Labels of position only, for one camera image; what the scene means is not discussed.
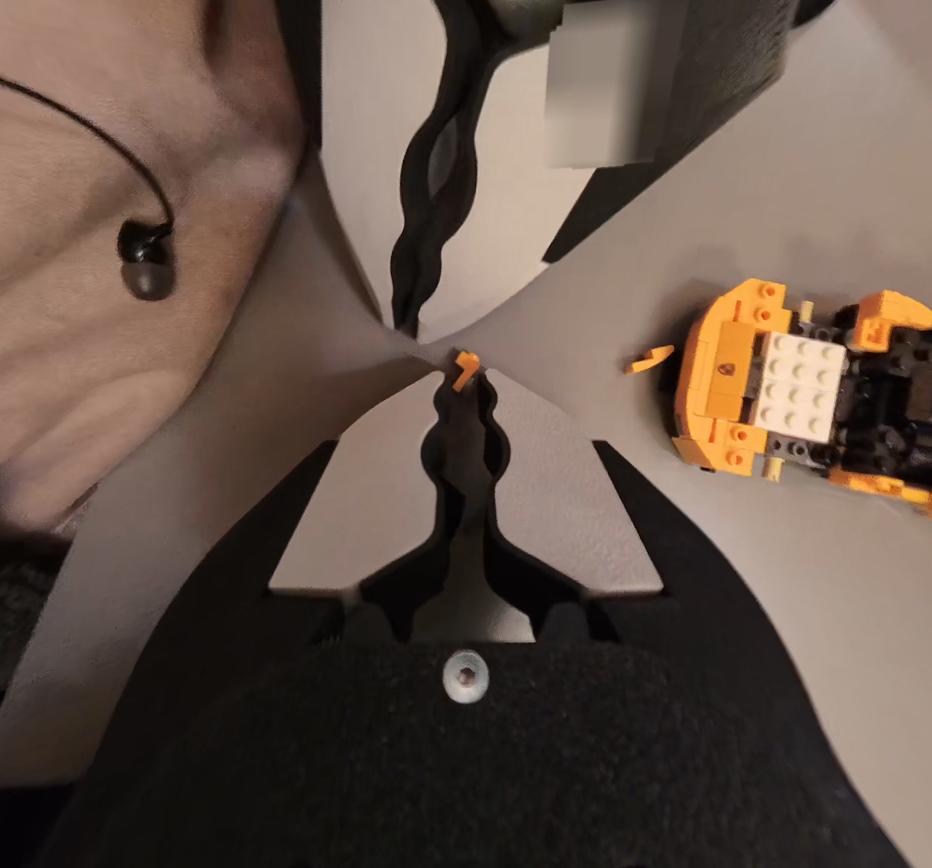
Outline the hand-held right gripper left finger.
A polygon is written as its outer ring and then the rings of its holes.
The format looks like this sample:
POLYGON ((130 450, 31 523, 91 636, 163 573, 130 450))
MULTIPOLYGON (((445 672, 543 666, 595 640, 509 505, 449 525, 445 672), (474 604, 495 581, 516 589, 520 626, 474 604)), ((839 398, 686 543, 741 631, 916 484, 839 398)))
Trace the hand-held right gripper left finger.
POLYGON ((343 432, 269 580, 273 592, 350 592, 427 542, 438 492, 423 464, 438 422, 432 371, 343 432))

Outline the black wired earphone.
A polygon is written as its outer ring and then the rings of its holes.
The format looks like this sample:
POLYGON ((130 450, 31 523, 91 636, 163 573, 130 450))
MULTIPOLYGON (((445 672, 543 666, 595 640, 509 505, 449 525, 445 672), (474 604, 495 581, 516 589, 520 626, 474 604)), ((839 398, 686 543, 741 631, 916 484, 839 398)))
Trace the black wired earphone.
POLYGON ((154 303, 168 299, 176 286, 172 245, 176 213, 157 176, 121 140, 73 108, 25 84, 5 77, 1 78, 1 86, 81 126, 111 151, 116 152, 143 180, 157 199, 164 219, 155 223, 130 217, 122 223, 117 233, 116 243, 117 254, 121 262, 121 278, 126 290, 136 300, 154 303))

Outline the beige hoodie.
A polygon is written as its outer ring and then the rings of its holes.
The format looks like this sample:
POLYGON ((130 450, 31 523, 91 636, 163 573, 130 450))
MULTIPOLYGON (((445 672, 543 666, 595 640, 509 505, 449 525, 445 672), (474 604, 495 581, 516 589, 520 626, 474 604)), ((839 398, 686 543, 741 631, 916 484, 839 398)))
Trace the beige hoodie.
POLYGON ((106 142, 2 87, 2 536, 49 534, 190 395, 294 180, 304 136, 274 0, 1 0, 2 80, 93 122, 174 215, 165 300, 117 233, 164 223, 106 142))

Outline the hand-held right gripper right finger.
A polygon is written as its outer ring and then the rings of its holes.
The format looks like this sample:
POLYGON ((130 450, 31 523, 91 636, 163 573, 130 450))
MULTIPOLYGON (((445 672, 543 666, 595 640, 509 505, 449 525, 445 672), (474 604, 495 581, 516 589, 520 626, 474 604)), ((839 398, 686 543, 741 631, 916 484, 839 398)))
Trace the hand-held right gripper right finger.
POLYGON ((504 463, 493 484, 507 545, 586 595, 646 595, 663 583, 589 435, 561 408, 496 369, 484 373, 504 463))

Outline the orange lego car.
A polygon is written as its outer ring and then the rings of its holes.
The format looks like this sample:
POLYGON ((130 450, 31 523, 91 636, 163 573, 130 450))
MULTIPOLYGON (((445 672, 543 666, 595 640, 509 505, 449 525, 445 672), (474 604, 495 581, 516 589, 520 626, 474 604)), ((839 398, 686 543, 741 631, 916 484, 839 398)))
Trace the orange lego car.
POLYGON ((931 311, 883 290, 829 323, 749 279, 691 327, 673 443, 709 473, 778 481, 788 464, 931 513, 931 311))

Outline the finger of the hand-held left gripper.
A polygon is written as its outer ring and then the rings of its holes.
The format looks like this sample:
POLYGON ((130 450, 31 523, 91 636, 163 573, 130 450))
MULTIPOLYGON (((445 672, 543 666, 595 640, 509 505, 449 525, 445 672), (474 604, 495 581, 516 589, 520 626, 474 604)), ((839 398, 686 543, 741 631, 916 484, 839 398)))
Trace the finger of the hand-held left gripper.
POLYGON ((549 47, 496 69, 477 120, 472 208, 441 253, 441 278, 418 314, 418 341, 471 326, 545 270, 543 256, 584 191, 591 168, 549 166, 544 102, 549 47))
POLYGON ((379 316, 394 326, 390 259, 407 221, 402 165, 431 116, 448 51, 434 0, 321 0, 320 161, 379 316))

